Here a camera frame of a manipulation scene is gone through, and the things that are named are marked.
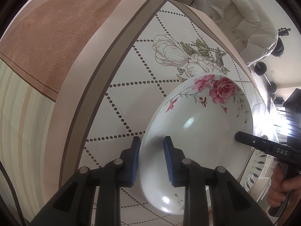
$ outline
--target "puffer jacket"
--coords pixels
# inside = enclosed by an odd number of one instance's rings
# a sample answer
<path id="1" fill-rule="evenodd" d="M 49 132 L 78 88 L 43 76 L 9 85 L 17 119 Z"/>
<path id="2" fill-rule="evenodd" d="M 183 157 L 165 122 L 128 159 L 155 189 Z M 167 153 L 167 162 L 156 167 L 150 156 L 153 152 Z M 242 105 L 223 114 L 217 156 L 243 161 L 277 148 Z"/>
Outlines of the puffer jacket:
<path id="1" fill-rule="evenodd" d="M 247 66 L 270 55 L 278 32 L 258 0 L 194 0 L 223 31 Z"/>

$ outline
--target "white ceramic bowl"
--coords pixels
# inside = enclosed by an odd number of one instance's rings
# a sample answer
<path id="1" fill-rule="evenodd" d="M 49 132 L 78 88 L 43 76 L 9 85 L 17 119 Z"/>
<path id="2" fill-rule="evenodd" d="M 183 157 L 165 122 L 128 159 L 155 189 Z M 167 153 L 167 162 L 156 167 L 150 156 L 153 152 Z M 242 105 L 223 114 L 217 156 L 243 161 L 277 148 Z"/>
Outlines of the white ceramic bowl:
<path id="1" fill-rule="evenodd" d="M 172 187 L 168 178 L 165 136 L 187 158 L 211 169 L 224 166 L 237 179 L 251 151 L 235 141 L 238 131 L 253 134 L 253 121 L 247 98 L 234 81 L 206 73 L 183 82 L 157 109 L 141 143 L 138 177 L 145 198 L 167 213 L 184 212 L 184 188 Z"/>

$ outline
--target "brown suede fabric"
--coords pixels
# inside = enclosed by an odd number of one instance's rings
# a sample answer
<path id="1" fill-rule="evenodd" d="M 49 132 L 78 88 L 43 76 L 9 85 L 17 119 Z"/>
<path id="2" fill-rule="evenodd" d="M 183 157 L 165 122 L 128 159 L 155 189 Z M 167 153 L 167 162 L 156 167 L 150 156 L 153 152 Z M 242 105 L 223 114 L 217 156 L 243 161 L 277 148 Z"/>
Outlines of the brown suede fabric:
<path id="1" fill-rule="evenodd" d="M 120 1 L 32 0 L 1 40 L 1 58 L 55 101 L 74 60 Z"/>

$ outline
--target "finger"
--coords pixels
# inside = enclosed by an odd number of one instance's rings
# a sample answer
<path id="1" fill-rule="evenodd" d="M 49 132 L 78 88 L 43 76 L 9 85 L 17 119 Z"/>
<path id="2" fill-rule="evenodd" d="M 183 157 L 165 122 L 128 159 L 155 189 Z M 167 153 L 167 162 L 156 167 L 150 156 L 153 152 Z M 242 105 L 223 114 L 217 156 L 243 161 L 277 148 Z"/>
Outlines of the finger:
<path id="1" fill-rule="evenodd" d="M 291 191 L 293 189 L 301 189 L 301 175 L 289 178 L 285 180 L 282 184 L 282 189 L 284 191 Z"/>
<path id="2" fill-rule="evenodd" d="M 285 194 L 283 192 L 275 191 L 273 188 L 269 188 L 268 194 L 273 201 L 282 202 L 285 200 Z"/>
<path id="3" fill-rule="evenodd" d="M 280 202 L 278 202 L 278 201 L 273 201 L 269 194 L 268 194 L 268 196 L 267 196 L 267 198 L 266 198 L 266 201 L 267 201 L 267 203 L 268 203 L 271 207 L 278 207 L 278 206 L 281 205 Z"/>
<path id="4" fill-rule="evenodd" d="M 279 174 L 275 173 L 275 171 L 274 171 L 273 175 L 271 176 L 271 187 L 275 191 L 283 192 L 282 181 L 279 181 L 277 179 L 277 175 L 279 175 Z"/>
<path id="5" fill-rule="evenodd" d="M 280 167 L 280 163 L 278 162 L 276 164 L 276 166 L 274 167 L 274 171 L 273 171 L 273 175 L 274 177 L 278 180 L 278 181 L 282 181 L 283 179 L 283 172 L 282 172 L 282 169 Z"/>

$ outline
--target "pink rose pattern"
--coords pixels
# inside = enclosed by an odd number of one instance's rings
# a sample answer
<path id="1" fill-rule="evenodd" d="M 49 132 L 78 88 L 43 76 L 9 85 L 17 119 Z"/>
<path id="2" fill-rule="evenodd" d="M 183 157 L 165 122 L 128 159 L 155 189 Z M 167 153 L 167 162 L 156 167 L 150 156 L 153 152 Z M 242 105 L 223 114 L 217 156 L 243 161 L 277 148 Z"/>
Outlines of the pink rose pattern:
<path id="1" fill-rule="evenodd" d="M 209 96 L 215 104 L 226 104 L 229 98 L 239 91 L 238 86 L 227 77 L 222 77 L 220 80 L 213 83 L 213 88 L 209 91 Z"/>
<path id="2" fill-rule="evenodd" d="M 239 116 L 240 112 L 244 110 L 244 113 L 246 114 L 246 120 L 244 123 L 247 122 L 249 111 L 246 110 L 246 107 L 244 105 L 244 102 L 246 100 L 240 97 L 243 94 L 240 93 L 241 90 L 239 89 L 239 87 L 229 78 L 224 76 L 215 76 L 213 74 L 198 77 L 195 79 L 195 82 L 192 86 L 189 86 L 187 88 L 184 87 L 177 95 L 168 100 L 166 104 L 169 103 L 169 106 L 166 112 L 173 109 L 174 104 L 179 97 L 193 97 L 195 99 L 195 103 L 199 102 L 203 107 L 206 107 L 206 105 L 208 104 L 207 97 L 203 98 L 198 95 L 206 88 L 209 88 L 209 96 L 212 97 L 212 102 L 219 104 L 223 108 L 225 113 L 227 113 L 227 108 L 223 105 L 226 104 L 230 99 L 233 100 L 233 103 L 236 102 L 238 106 L 237 117 Z M 198 90 L 196 93 L 191 93 L 192 90 L 196 89 Z"/>
<path id="3" fill-rule="evenodd" d="M 208 88 L 211 85 L 210 80 L 214 78 L 214 75 L 204 75 L 200 78 L 195 79 L 195 84 L 192 86 L 192 90 L 197 89 L 199 92 L 202 92 L 205 88 Z"/>

